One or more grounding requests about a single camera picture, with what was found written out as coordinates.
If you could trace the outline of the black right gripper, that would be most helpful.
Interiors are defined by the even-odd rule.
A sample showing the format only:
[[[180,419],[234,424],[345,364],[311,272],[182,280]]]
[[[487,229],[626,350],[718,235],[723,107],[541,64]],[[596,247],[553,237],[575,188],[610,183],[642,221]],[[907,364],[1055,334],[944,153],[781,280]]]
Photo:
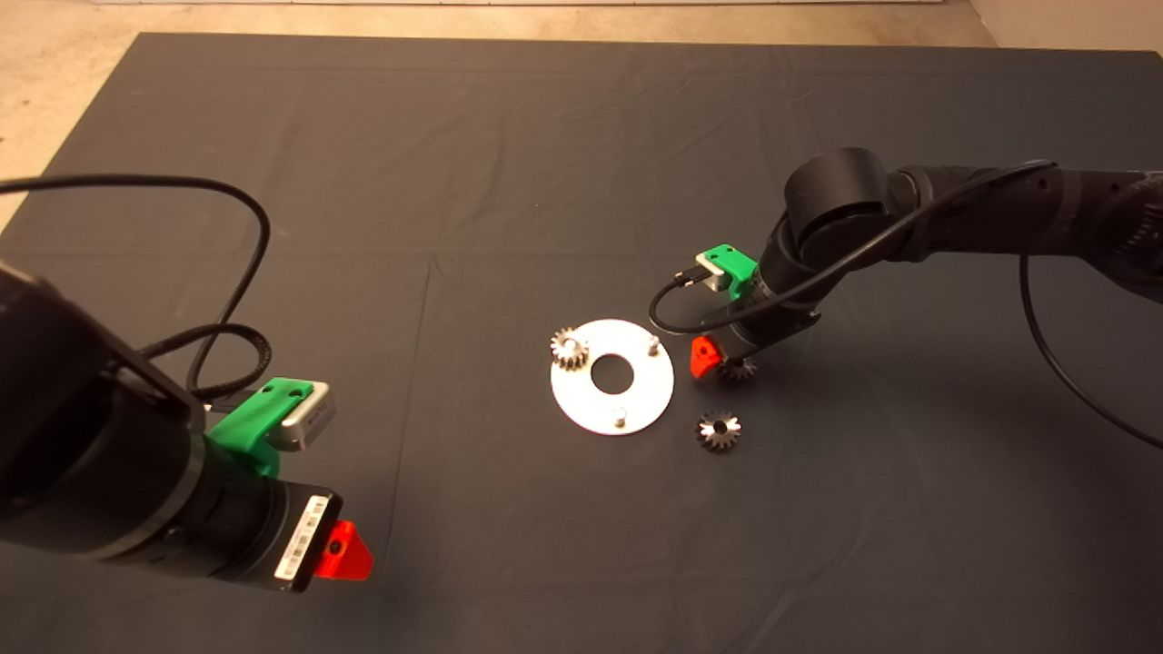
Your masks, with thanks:
[[[820,312],[809,303],[782,303],[752,317],[739,319],[736,314],[750,310],[756,303],[771,298],[764,284],[748,290],[736,301],[727,303],[702,317],[701,334],[691,342],[690,374],[701,381],[722,365],[725,360],[743,360],[782,342],[798,332],[808,330],[820,319]]]

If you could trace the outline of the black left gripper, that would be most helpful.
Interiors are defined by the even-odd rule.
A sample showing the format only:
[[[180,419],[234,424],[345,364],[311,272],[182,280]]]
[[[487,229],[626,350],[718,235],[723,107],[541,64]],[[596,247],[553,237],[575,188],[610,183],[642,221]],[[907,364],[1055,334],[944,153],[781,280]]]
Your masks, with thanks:
[[[269,479],[204,481],[169,525],[169,575],[304,593],[314,580],[364,582],[374,557],[331,488]]]

